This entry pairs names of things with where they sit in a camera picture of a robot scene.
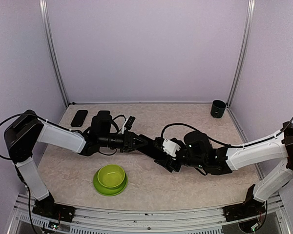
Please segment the aluminium frame post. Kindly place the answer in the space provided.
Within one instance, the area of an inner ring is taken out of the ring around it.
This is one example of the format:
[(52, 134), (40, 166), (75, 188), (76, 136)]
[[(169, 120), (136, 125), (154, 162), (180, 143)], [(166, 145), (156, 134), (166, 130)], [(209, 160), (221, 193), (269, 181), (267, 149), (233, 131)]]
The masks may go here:
[(56, 50), (52, 38), (52, 30), (51, 30), (51, 24), (49, 20), (49, 14), (48, 14), (48, 8), (47, 8), (47, 1), (46, 0), (39, 0), (39, 5), (40, 5), (40, 11), (41, 11), (41, 16), (42, 16), (42, 22), (44, 26), (44, 31), (47, 39), (47, 47), (49, 50), (53, 70), (55, 73), (55, 78), (57, 85), (59, 87), (60, 95), (62, 97), (64, 106), (67, 108), (70, 105), (68, 94), (62, 79), (62, 75), (60, 72), (60, 67), (56, 55)]
[(244, 65), (245, 57), (247, 54), (247, 48), (248, 48), (248, 44), (249, 44), (249, 37), (251, 34), (251, 25), (252, 25), (253, 15), (254, 15), (254, 11), (255, 11), (255, 2), (256, 2), (255, 0), (248, 1), (246, 21), (245, 21), (245, 26), (244, 26), (243, 36), (242, 36), (242, 43), (241, 43), (241, 47), (240, 47), (237, 65), (236, 65), (235, 72), (234, 72), (233, 82), (232, 82), (232, 85), (230, 88), (230, 93), (229, 93), (229, 96), (227, 99), (227, 108), (228, 109), (233, 104), (233, 100), (234, 100), (235, 94), (237, 92), (238, 84), (239, 84), (239, 81), (241, 78), (243, 65)]

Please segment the green bowl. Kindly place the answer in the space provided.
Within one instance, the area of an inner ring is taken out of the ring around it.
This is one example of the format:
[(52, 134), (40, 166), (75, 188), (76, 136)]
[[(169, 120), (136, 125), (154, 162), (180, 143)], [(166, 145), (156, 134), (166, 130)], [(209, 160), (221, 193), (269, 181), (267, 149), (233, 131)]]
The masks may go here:
[(124, 169), (116, 164), (103, 166), (97, 173), (98, 182), (109, 189), (119, 188), (125, 180)]

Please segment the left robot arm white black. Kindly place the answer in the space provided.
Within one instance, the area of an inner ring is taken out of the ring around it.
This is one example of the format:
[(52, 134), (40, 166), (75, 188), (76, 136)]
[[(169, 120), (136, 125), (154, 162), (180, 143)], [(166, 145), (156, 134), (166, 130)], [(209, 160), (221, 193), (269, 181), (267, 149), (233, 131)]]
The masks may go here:
[(91, 156), (102, 147), (130, 152), (147, 145), (147, 140), (128, 129), (121, 133), (111, 133), (117, 124), (109, 111), (99, 111), (92, 118), (91, 125), (84, 130), (71, 130), (38, 116), (33, 110), (16, 114), (0, 123), (0, 127), (13, 120), (4, 131), (3, 138), (8, 156), (0, 157), (14, 164), (22, 183), (29, 189), (39, 208), (47, 216), (53, 217), (59, 207), (48, 190), (33, 161), (36, 144), (52, 145), (82, 156)]

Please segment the black cylinder cup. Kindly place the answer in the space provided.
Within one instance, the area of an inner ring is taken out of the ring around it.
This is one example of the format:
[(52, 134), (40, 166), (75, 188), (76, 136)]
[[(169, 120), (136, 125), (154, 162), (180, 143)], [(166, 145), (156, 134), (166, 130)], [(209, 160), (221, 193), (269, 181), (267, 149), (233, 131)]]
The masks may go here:
[(213, 118), (222, 118), (226, 109), (226, 103), (221, 100), (214, 100), (212, 102), (210, 115)]

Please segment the dark phone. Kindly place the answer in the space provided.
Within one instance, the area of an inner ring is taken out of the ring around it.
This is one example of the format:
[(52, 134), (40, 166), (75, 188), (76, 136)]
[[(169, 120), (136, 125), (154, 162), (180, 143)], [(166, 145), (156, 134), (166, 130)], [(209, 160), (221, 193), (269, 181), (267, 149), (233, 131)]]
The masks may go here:
[(153, 140), (143, 134), (139, 134), (139, 138), (146, 142), (146, 145), (139, 147), (136, 150), (146, 155), (147, 157), (153, 159), (154, 162), (164, 162), (170, 157), (160, 148), (158, 140)]

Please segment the left aluminium frame post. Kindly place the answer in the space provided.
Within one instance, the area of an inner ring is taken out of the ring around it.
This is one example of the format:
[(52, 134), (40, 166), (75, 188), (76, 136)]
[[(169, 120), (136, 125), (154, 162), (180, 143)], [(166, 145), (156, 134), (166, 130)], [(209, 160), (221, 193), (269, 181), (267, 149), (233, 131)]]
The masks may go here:
[(67, 108), (70, 105), (68, 94), (62, 79), (62, 75), (60, 72), (60, 67), (56, 55), (56, 50), (52, 38), (52, 30), (51, 30), (51, 24), (49, 20), (49, 14), (48, 14), (48, 8), (47, 8), (47, 1), (46, 0), (39, 0), (39, 5), (40, 5), (40, 11), (41, 11), (41, 16), (42, 16), (42, 22), (44, 26), (44, 31), (47, 39), (47, 47), (49, 50), (53, 70), (55, 73), (55, 78), (57, 85), (59, 87), (60, 95), (62, 97), (64, 106)]

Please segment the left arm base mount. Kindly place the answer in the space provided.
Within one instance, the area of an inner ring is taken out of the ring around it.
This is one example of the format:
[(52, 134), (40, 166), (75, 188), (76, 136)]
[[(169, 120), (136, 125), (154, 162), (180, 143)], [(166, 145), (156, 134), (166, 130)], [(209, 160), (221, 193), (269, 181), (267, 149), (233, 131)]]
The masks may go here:
[(43, 217), (71, 223), (75, 214), (75, 207), (56, 203), (52, 194), (49, 193), (42, 200), (35, 199), (32, 212)]

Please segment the front aluminium rail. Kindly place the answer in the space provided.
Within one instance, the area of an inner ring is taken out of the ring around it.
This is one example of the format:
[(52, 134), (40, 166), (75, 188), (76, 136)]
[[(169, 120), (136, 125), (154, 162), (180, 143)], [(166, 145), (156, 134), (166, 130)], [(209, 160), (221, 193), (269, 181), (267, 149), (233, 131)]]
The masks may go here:
[(250, 219), (226, 221), (222, 207), (175, 211), (129, 211), (76, 206), (71, 222), (50, 229), (52, 219), (28, 214), (28, 196), (19, 194), (8, 219), (6, 234), (37, 231), (54, 234), (224, 234), (240, 233), (239, 224)]

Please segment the black phone case horizontal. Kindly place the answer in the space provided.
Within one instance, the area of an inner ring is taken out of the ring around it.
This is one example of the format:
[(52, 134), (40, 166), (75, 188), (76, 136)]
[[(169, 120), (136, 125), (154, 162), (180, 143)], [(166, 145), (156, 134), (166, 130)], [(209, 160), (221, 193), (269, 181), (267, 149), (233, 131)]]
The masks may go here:
[(85, 121), (85, 118), (87, 117), (87, 114), (88, 114), (88, 110), (78, 110), (71, 123), (70, 123), (70, 126), (71, 127), (82, 127), (84, 121)]

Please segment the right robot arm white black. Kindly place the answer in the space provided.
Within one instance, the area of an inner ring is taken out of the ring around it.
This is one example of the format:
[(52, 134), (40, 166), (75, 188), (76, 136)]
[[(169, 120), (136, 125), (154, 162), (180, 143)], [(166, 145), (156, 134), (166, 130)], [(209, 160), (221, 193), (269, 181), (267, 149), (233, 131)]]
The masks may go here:
[(293, 179), (293, 122), (283, 123), (275, 133), (261, 139), (240, 145), (221, 143), (213, 148), (213, 138), (190, 127), (191, 132), (182, 141), (167, 139), (163, 135), (155, 139), (155, 147), (164, 153), (165, 159), (159, 163), (169, 170), (179, 171), (184, 165), (195, 168), (206, 176), (225, 175), (249, 165), (271, 159), (280, 162), (260, 182), (253, 184), (247, 191), (245, 201), (240, 205), (244, 216), (251, 216), (259, 204)]

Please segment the right aluminium frame post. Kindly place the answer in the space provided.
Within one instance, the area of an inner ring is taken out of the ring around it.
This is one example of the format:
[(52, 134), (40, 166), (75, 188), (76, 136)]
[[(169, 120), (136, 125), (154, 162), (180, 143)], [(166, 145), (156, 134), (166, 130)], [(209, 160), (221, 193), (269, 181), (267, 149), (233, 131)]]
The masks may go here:
[(251, 25), (252, 25), (253, 15), (254, 15), (254, 11), (255, 11), (255, 2), (256, 2), (255, 0), (248, 1), (246, 21), (245, 21), (245, 26), (244, 26), (243, 36), (242, 36), (242, 43), (241, 43), (241, 47), (240, 47), (237, 65), (236, 65), (235, 72), (234, 72), (233, 82), (232, 82), (232, 85), (230, 88), (230, 93), (229, 93), (229, 96), (227, 99), (227, 108), (228, 109), (233, 104), (233, 100), (234, 100), (235, 94), (237, 92), (238, 84), (239, 84), (239, 81), (241, 78), (243, 65), (244, 65), (245, 57), (247, 54), (247, 48), (248, 48), (248, 44), (249, 44), (249, 37), (251, 34)]

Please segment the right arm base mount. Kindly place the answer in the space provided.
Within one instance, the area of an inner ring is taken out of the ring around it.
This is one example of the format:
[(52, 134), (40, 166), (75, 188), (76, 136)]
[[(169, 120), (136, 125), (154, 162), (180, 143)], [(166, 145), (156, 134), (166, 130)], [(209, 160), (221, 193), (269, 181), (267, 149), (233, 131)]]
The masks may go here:
[(265, 202), (259, 202), (254, 199), (254, 187), (255, 184), (248, 188), (246, 198), (242, 203), (228, 205), (223, 208), (227, 222), (256, 216), (267, 211)]

